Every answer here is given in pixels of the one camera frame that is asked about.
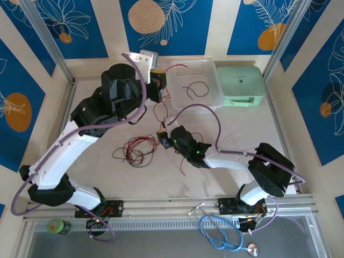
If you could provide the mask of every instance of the black wire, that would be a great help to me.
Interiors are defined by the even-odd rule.
[[[204,95],[197,95],[196,93],[195,93],[195,91],[192,89],[192,88],[190,88],[190,86],[191,85],[193,85],[194,83],[203,83],[205,86],[206,86],[206,88],[207,88],[207,92],[206,92],[206,94],[204,94]],[[206,95],[208,95],[208,93],[209,93],[209,87],[208,87],[208,85],[205,83],[205,82],[201,82],[201,81],[197,81],[197,82],[192,82],[189,86],[187,86],[187,87],[182,87],[182,89],[184,89],[184,88],[186,88],[187,89],[187,94],[188,94],[188,96],[191,98],[191,99],[193,99],[190,95],[189,95],[189,90],[191,90],[192,92],[193,92],[193,94],[195,94],[195,96],[197,96],[197,97],[204,97],[204,96],[206,96]]]
[[[126,144],[128,144],[128,146],[129,146],[130,142],[133,141],[133,140],[136,139],[136,138],[137,138],[137,137],[132,137],[132,138],[130,138],[129,141],[128,141]],[[152,149],[152,151],[150,151],[150,152],[143,153],[142,151],[140,151],[140,150],[138,150],[138,149],[132,149],[132,150],[131,150],[131,153],[130,153],[130,152],[128,151],[128,148],[126,148],[126,147],[119,147],[119,148],[117,148],[117,149],[114,150],[114,152],[112,153],[112,157],[113,157],[114,159],[122,160],[122,162],[126,160],[126,161],[129,163],[129,165],[132,166],[132,167],[135,167],[135,168],[144,168],[144,167],[148,166],[148,165],[152,162],[152,159],[153,159],[153,156],[154,156],[154,152],[156,151],[156,148],[157,148],[157,146],[155,146],[154,140],[148,139],[147,141],[151,141],[151,143],[153,143],[153,144],[152,144],[153,149]],[[125,150],[125,157],[115,157],[115,156],[114,156],[115,153],[116,153],[119,149]],[[134,155],[136,155],[134,161],[132,161],[132,160],[130,159],[132,153],[133,153]],[[149,155],[149,154],[152,155],[152,156],[150,157],[149,162],[148,162],[147,164],[141,166],[141,165],[143,164],[143,162],[144,162],[144,157],[147,156],[147,155]]]
[[[139,118],[136,122],[131,122],[131,121],[129,121],[128,124],[130,124],[130,125],[136,125],[136,124],[141,120],[141,118],[144,117],[144,115],[145,115],[146,112],[147,112],[147,107],[146,107],[146,105],[145,105],[145,111],[144,111],[144,113],[142,114],[142,116],[140,116],[140,118]]]

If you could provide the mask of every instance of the metal bracket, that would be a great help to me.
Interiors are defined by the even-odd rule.
[[[122,200],[107,200],[106,207],[103,214],[99,214],[103,218],[121,218],[123,213],[123,201]],[[75,209],[75,218],[92,218],[91,215],[83,211],[82,209]]]
[[[258,210],[256,206],[262,206],[266,209],[266,203],[264,199],[258,201],[255,207],[249,212],[249,214],[256,215]],[[240,215],[242,211],[237,208],[237,204],[235,203],[235,198],[219,198],[217,208],[219,208],[220,215]]]
[[[139,67],[142,76],[145,79],[145,83],[150,84],[151,83],[151,68],[153,65],[153,58],[149,55],[143,55],[139,53],[133,53],[133,52],[127,52],[129,57],[136,63],[136,65]]]
[[[152,57],[153,60],[152,60],[152,68],[151,69],[155,69],[157,67],[157,59],[159,57],[159,54],[157,52],[141,49],[140,54],[148,55],[148,56]]]

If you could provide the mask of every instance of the red cable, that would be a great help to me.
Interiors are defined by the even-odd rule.
[[[146,141],[150,145],[152,145],[152,149],[146,153],[143,153],[143,152],[135,149],[139,144],[141,144],[144,141]],[[113,156],[114,153],[120,148],[118,148],[114,151],[114,153],[112,154],[112,157],[115,159],[123,159],[123,161],[127,160],[129,162],[129,164],[131,164],[132,166],[140,166],[143,163],[145,156],[147,156],[149,154],[153,154],[159,145],[160,145],[160,142],[156,138],[154,138],[152,135],[148,135],[146,137],[139,136],[139,137],[131,138],[128,142],[126,142],[123,145],[123,147],[121,147],[123,150],[124,158]]]
[[[168,91],[167,87],[165,87],[166,91],[167,91],[167,95],[164,97],[169,97],[170,96],[170,92]]]
[[[171,69],[172,67],[176,67],[176,66],[183,66],[183,67],[186,67],[186,68],[187,68],[186,65],[181,64],[181,63],[178,63],[178,64],[175,64],[175,65],[173,65],[173,66],[170,66],[169,68],[166,69],[166,71],[168,71],[168,70]]]
[[[267,213],[267,210],[262,205],[257,205],[258,214],[259,214],[259,208],[261,208],[265,213]]]
[[[185,158],[182,159],[182,162],[181,162],[179,168],[180,168],[182,174],[183,174],[184,176],[186,176],[185,173],[183,172],[183,169],[182,169],[182,163],[183,163],[184,160],[185,160]]]
[[[204,143],[204,140],[203,140],[203,136],[200,134],[200,133],[197,133],[197,132],[194,132],[194,133],[192,133],[192,134],[198,134],[200,137],[201,137],[201,139],[202,139],[202,143]]]
[[[164,97],[162,97],[162,99],[167,99],[167,98],[170,98],[170,96],[164,96]],[[161,103],[164,105],[164,107],[165,107],[165,109],[166,109],[166,116],[165,116],[165,117],[168,117],[168,109],[167,109],[167,106],[166,106],[166,104],[165,104],[164,101],[161,101]],[[162,123],[163,121],[160,120],[160,119],[157,117],[156,113],[155,113],[155,107],[156,107],[158,104],[159,104],[159,103],[156,103],[156,104],[154,105],[154,107],[153,107],[153,113],[154,113],[154,116],[155,116],[156,120],[158,120],[159,122]]]

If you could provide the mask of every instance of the green bottle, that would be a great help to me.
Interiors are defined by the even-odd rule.
[[[51,219],[48,222],[48,232],[67,235],[71,232],[71,223],[62,219]]]

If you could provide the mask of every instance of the tangled wires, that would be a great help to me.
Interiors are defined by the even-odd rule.
[[[152,146],[152,149],[148,152],[142,152],[136,149],[143,142],[149,143]],[[151,134],[149,134],[146,137],[145,136],[133,137],[133,138],[130,138],[129,141],[123,145],[123,147],[119,147],[115,149],[114,152],[112,153],[112,157],[114,159],[119,159],[123,161],[126,160],[132,167],[144,168],[151,163],[154,152],[156,151],[156,148],[159,146],[159,144],[160,142],[156,138],[154,138]],[[115,156],[116,152],[120,149],[123,151],[124,157]],[[150,159],[148,163],[144,164],[144,160],[146,156],[148,155],[150,155]]]

